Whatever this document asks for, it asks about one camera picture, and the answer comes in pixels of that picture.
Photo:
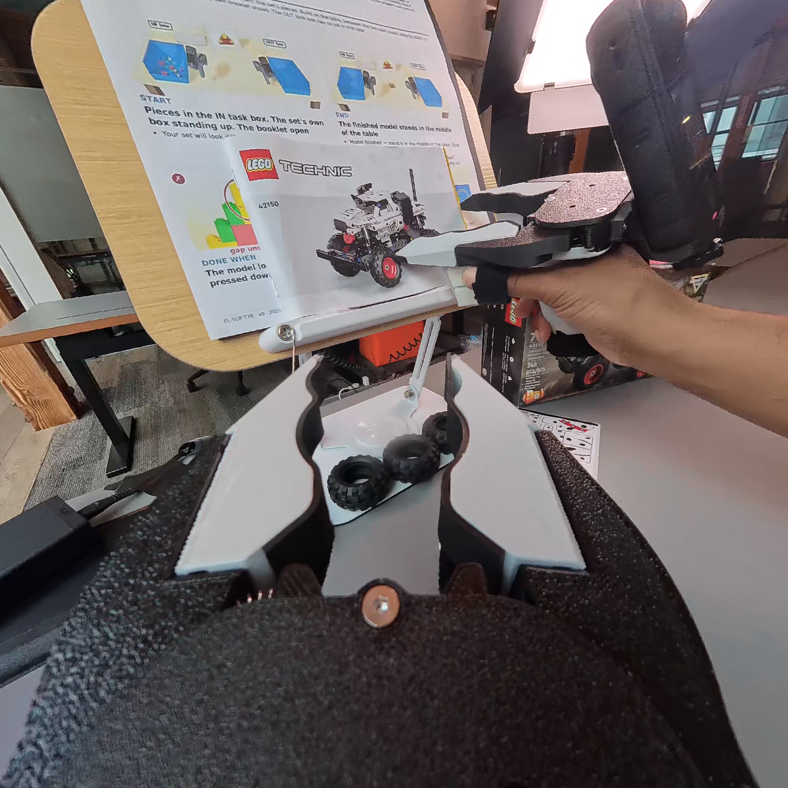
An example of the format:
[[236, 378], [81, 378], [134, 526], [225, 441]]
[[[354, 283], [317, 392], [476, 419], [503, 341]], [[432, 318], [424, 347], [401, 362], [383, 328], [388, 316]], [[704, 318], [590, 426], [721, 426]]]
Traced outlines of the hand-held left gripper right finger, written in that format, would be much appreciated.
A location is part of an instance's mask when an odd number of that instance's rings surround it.
[[467, 363], [450, 356], [444, 397], [454, 459], [441, 484], [440, 573], [476, 563], [487, 575], [520, 566], [586, 569], [537, 434]]

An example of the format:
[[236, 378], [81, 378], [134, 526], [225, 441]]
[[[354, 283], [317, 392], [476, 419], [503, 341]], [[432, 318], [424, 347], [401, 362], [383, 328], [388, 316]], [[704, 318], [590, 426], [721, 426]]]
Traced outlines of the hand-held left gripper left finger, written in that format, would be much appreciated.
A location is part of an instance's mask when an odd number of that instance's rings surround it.
[[334, 526], [314, 461], [324, 435], [322, 362], [313, 356], [228, 431], [177, 576], [244, 570], [277, 577], [290, 564], [326, 576]]

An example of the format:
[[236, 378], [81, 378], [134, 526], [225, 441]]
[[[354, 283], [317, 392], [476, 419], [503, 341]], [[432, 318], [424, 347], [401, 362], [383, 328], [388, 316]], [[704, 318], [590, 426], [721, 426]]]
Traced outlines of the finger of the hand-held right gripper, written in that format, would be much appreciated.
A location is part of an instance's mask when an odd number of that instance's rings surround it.
[[496, 222], [462, 231], [447, 231], [436, 236], [420, 236], [400, 251], [410, 265], [445, 268], [460, 307], [478, 306], [486, 301], [475, 295], [465, 281], [469, 268], [511, 266], [525, 249], [524, 228], [512, 222]]
[[568, 184], [567, 179], [559, 178], [499, 186], [468, 196], [459, 207], [468, 213], [484, 213], [493, 223], [526, 224], [535, 216], [539, 224], [574, 224], [568, 204], [555, 196], [566, 197], [560, 190]]

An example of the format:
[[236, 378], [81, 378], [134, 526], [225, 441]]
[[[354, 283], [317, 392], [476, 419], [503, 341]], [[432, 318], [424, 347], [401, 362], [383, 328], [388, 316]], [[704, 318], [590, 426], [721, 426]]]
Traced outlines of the toy truck instruction booklet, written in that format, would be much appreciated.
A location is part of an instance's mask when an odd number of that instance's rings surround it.
[[465, 229], [442, 146], [265, 133], [223, 146], [272, 285], [266, 329], [345, 312], [354, 329], [456, 305], [446, 270], [405, 252]]

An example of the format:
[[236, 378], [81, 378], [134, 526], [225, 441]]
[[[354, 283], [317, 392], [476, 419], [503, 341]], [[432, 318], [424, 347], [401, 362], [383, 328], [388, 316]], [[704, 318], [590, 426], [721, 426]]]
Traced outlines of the person's right forearm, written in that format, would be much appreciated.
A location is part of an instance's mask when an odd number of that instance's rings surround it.
[[787, 435], [787, 318], [695, 302], [664, 284], [637, 297], [636, 365]]

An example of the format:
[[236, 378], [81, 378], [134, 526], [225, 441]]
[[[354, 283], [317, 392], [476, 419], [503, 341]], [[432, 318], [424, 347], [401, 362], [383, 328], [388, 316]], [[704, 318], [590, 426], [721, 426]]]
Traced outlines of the grey desk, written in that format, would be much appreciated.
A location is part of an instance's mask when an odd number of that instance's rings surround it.
[[655, 378], [535, 410], [600, 425], [600, 484], [689, 606], [759, 785], [786, 786], [786, 439]]

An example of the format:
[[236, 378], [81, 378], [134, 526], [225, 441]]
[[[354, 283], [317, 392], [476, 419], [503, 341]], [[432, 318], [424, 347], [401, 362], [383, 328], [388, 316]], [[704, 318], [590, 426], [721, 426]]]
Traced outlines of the person's right hand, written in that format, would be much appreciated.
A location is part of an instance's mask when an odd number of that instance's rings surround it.
[[478, 302], [489, 289], [506, 289], [517, 299], [517, 315], [531, 320], [538, 341], [552, 335], [544, 314], [549, 307], [611, 362], [668, 377], [665, 354], [674, 340], [659, 329], [675, 330], [694, 304], [651, 271], [629, 247], [586, 265], [516, 271], [498, 266], [469, 267], [463, 282]]

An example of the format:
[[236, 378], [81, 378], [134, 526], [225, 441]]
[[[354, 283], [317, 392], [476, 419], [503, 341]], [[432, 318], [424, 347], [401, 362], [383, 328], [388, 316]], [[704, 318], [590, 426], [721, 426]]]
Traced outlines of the printed sticker sheet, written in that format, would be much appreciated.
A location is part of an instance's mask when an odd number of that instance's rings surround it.
[[523, 414], [535, 429], [553, 435], [594, 479], [598, 478], [600, 424], [540, 411], [524, 410]]

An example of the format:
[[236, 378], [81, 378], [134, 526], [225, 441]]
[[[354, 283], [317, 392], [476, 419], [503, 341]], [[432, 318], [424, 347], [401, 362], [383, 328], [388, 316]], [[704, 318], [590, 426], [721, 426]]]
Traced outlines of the black rubber toy tire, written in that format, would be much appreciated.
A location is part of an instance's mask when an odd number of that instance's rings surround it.
[[423, 422], [421, 434], [431, 440], [442, 455], [456, 456], [463, 440], [463, 427], [456, 414], [444, 410]]
[[394, 438], [385, 446], [382, 455], [389, 478], [411, 485], [432, 478], [439, 470], [440, 459], [438, 445], [416, 434]]
[[384, 463], [374, 456], [351, 456], [341, 460], [329, 475], [330, 499], [346, 511], [366, 511], [389, 494], [393, 479]]

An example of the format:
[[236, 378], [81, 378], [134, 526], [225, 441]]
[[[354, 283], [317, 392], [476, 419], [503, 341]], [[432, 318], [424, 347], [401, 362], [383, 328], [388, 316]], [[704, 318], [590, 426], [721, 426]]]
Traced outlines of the orange crate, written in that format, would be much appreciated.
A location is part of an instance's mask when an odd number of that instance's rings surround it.
[[425, 321], [416, 321], [360, 339], [360, 355], [376, 367], [417, 357]]

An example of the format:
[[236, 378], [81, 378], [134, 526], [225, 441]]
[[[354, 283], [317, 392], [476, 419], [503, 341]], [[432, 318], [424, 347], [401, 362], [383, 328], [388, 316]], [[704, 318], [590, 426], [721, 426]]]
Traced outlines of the paned window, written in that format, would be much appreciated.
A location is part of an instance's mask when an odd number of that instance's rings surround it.
[[[726, 144], [741, 102], [742, 96], [734, 95], [724, 101], [708, 101], [701, 104], [705, 132], [712, 137], [712, 159], [717, 170], [724, 160]], [[786, 129], [786, 85], [775, 85], [759, 91], [750, 104], [740, 157], [774, 163]]]

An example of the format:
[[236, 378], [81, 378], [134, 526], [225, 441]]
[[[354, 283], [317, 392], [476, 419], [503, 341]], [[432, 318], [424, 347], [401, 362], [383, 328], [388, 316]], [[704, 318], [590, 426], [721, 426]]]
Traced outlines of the studio light panel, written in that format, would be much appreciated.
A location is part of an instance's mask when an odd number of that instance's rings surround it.
[[607, 124], [616, 87], [644, 87], [668, 127], [691, 127], [691, 101], [676, 97], [685, 80], [670, 65], [683, 53], [687, 23], [709, 1], [568, 2], [541, 4], [515, 90], [528, 94], [531, 135], [574, 132]]

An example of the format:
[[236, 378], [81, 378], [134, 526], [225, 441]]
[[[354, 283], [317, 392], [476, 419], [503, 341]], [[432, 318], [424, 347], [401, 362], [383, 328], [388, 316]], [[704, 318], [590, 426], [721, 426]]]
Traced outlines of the toy truck set box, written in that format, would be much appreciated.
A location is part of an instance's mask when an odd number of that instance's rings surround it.
[[639, 367], [610, 362], [583, 336], [553, 332], [537, 340], [531, 318], [517, 316], [517, 299], [485, 307], [481, 376], [514, 405], [562, 399], [648, 378]]

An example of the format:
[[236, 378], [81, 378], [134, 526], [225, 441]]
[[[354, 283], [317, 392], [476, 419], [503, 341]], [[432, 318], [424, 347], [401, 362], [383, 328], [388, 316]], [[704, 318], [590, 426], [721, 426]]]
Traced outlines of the black power adapter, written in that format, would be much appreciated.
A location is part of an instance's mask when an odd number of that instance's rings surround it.
[[52, 497], [1, 525], [2, 621], [96, 551], [99, 538], [90, 521], [104, 509], [100, 501], [75, 509]]

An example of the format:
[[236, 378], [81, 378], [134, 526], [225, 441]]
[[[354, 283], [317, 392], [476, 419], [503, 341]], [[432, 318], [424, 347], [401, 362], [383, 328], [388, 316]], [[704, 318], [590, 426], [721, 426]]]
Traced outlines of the dark table with black leg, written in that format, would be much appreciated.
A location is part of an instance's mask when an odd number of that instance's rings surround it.
[[115, 291], [32, 306], [2, 327], [2, 348], [54, 340], [57, 351], [110, 439], [108, 478], [133, 466], [135, 419], [119, 419], [87, 360], [155, 345], [141, 326], [126, 291]]

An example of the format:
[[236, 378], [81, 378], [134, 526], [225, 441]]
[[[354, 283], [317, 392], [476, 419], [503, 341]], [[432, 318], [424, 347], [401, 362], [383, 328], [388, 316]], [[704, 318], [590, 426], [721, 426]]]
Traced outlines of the wooden book stand white base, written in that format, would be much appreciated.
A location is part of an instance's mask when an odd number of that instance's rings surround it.
[[32, 34], [34, 60], [136, 314], [163, 350], [196, 367], [250, 369], [288, 351], [316, 350], [458, 308], [456, 300], [354, 329], [345, 312], [210, 339], [82, 3], [55, 2], [41, 13]]

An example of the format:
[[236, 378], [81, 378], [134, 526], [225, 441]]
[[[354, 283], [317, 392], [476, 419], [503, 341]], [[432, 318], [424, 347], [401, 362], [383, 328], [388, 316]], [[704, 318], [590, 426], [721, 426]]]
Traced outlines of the wooden post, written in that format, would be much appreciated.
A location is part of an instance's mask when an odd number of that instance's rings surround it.
[[1, 348], [1, 383], [34, 431], [64, 426], [82, 415], [73, 388], [41, 342]]

